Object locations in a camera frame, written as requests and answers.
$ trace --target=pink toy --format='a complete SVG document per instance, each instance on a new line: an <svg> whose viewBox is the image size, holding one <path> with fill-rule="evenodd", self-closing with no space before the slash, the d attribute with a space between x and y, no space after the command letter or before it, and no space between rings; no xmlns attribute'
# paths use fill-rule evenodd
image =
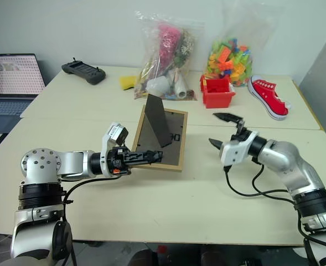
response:
<svg viewBox="0 0 326 266"><path fill-rule="evenodd" d="M159 69L166 69L168 64L172 61L174 57L174 52L178 46L181 32L178 28L160 24L159 27L159 37L161 39L160 49L159 49Z"/></svg>

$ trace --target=laptop screen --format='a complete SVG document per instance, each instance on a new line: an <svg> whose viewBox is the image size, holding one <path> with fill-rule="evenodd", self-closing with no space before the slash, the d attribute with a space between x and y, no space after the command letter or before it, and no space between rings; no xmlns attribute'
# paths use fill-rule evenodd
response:
<svg viewBox="0 0 326 266"><path fill-rule="evenodd" d="M44 88L34 54L0 54L0 97L35 97Z"/></svg>

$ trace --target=laptop keyboard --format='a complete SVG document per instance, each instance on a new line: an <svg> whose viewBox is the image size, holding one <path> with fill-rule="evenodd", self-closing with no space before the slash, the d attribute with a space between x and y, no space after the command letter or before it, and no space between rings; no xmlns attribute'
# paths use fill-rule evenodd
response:
<svg viewBox="0 0 326 266"><path fill-rule="evenodd" d="M21 115L29 104L30 101L0 101L0 115Z"/></svg>

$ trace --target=laptop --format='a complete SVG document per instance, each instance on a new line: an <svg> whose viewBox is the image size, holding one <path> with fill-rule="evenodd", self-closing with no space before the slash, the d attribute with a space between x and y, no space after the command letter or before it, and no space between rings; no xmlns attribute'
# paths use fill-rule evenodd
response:
<svg viewBox="0 0 326 266"><path fill-rule="evenodd" d="M34 54L0 54L0 134L11 131L44 88Z"/></svg>

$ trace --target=red sneaker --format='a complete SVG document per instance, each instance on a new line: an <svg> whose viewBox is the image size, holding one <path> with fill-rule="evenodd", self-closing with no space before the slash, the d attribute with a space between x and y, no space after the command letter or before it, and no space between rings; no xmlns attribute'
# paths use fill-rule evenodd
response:
<svg viewBox="0 0 326 266"><path fill-rule="evenodd" d="M287 117L286 103L278 98L275 83L262 80L260 76L251 76L247 87L249 92L264 104L272 118L283 120Z"/></svg>

